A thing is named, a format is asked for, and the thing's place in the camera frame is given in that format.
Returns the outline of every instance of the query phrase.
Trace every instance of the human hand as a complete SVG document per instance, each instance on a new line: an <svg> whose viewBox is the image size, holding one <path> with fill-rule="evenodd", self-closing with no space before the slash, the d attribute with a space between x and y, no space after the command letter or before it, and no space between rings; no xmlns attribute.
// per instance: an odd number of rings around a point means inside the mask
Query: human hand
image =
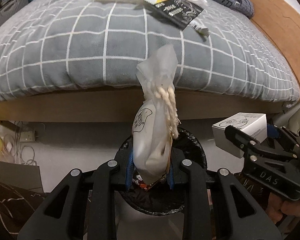
<svg viewBox="0 0 300 240"><path fill-rule="evenodd" d="M275 224L282 219L283 214L300 217L300 200L283 201L282 198L270 193L266 213Z"/></svg>

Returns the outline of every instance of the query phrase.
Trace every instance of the gray plaid bedsheet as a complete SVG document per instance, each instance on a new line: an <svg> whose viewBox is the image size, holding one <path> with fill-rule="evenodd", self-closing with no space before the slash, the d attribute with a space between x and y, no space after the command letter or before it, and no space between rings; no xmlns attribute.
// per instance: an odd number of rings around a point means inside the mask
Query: gray plaid bedsheet
<svg viewBox="0 0 300 240"><path fill-rule="evenodd" d="M0 101L55 90L139 85L136 65L172 43L177 88L294 103L284 57L244 15L212 0L199 16L205 39L142 6L34 0L0 27Z"/></svg>

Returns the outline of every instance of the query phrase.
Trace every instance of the bed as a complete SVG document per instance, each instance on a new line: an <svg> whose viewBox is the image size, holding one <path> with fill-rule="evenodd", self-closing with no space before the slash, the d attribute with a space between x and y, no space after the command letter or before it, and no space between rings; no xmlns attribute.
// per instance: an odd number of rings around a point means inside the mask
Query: bed
<svg viewBox="0 0 300 240"><path fill-rule="evenodd" d="M283 0L251 1L250 21L208 0L203 39L131 4L34 0L0 28L0 120L131 122L143 101L135 67L166 43L180 119L280 113L300 100L300 15Z"/></svg>

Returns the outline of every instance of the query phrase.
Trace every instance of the beige rope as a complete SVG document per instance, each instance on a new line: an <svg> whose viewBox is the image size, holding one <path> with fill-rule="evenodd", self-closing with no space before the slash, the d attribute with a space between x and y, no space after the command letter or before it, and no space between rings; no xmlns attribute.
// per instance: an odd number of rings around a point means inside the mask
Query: beige rope
<svg viewBox="0 0 300 240"><path fill-rule="evenodd" d="M180 123L177 114L176 107L176 97L174 94L174 89L168 87L167 90L164 90L162 87L158 87L157 91L154 92L156 98L161 98L167 105L167 126L169 132L172 133L172 138L176 139L179 136L177 126Z"/></svg>

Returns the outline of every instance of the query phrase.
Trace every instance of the cardboard box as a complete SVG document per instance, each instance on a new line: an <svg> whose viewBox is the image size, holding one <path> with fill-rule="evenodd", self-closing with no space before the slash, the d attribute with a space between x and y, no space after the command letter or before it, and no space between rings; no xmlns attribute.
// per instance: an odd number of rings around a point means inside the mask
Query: cardboard box
<svg viewBox="0 0 300 240"><path fill-rule="evenodd" d="M237 113L214 124L212 131L216 146L238 158L243 157L243 151L226 138L225 128L228 125L240 129L259 142L263 142L267 138L266 114Z"/></svg>

